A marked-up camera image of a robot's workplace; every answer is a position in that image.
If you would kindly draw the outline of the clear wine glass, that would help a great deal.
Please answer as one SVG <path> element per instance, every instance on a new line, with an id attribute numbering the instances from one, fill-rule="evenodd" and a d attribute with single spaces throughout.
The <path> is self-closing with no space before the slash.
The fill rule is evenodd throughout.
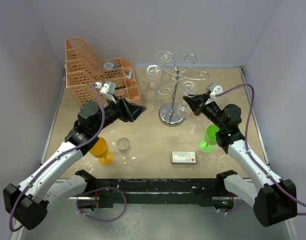
<path id="1" fill-rule="evenodd" d="M 180 117 L 186 118 L 191 114 L 191 109 L 188 103 L 183 97 L 193 98 L 197 96 L 198 86 L 193 81 L 181 81 L 180 84 L 180 95 L 177 101 L 177 114 Z"/>
<path id="2" fill-rule="evenodd" d="M 133 166 L 136 157 L 132 154 L 130 141 L 125 137 L 118 139 L 117 148 L 121 154 L 123 164 L 127 167 Z"/>
<path id="3" fill-rule="evenodd" d="M 157 90 L 159 87 L 158 80 L 161 76 L 161 69 L 158 65 L 150 65 L 145 70 L 145 75 L 148 78 L 145 84 L 145 94 L 150 100 L 153 100 L 157 96 Z"/>
<path id="4" fill-rule="evenodd" d="M 162 50 L 156 54 L 156 60 L 163 64 L 163 68 L 166 69 L 169 62 L 173 62 L 173 54 L 170 51 Z"/>

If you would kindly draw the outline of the green plastic goblet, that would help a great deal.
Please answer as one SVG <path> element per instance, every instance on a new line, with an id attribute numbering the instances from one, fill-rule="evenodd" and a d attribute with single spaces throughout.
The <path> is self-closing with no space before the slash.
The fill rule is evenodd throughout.
<path id="1" fill-rule="evenodd" d="M 203 140 L 199 143 L 199 148 L 203 153 L 211 153 L 214 149 L 214 146 L 217 145 L 216 133 L 219 131 L 219 128 L 211 124 L 207 127 Z"/>

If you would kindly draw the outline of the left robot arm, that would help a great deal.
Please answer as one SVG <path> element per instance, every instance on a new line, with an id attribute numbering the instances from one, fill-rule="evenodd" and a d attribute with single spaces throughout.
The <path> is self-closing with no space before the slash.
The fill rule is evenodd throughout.
<path id="1" fill-rule="evenodd" d="M 77 171 L 60 185 L 55 185 L 55 182 L 100 142 L 98 136 L 105 127 L 116 120 L 132 123 L 145 110 L 145 106 L 128 102 L 125 98 L 115 98 L 107 106 L 95 101 L 83 104 L 73 128 L 56 152 L 18 185 L 10 183 L 4 188 L 10 231 L 32 230 L 56 203 L 80 194 L 92 195 L 96 178 L 85 170 Z"/>

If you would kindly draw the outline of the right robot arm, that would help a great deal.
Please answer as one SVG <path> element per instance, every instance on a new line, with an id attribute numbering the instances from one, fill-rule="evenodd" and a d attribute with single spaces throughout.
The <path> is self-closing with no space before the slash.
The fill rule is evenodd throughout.
<path id="1" fill-rule="evenodd" d="M 247 173 L 251 182 L 237 173 L 226 171 L 217 175 L 215 190 L 219 195 L 233 193 L 252 207 L 261 225 L 268 227 L 297 216 L 296 186 L 274 173 L 249 147 L 239 129 L 241 108 L 228 104 L 221 109 L 211 101 L 210 92 L 197 96 L 184 96 L 195 116 L 205 115 L 218 127 L 216 142 Z"/>

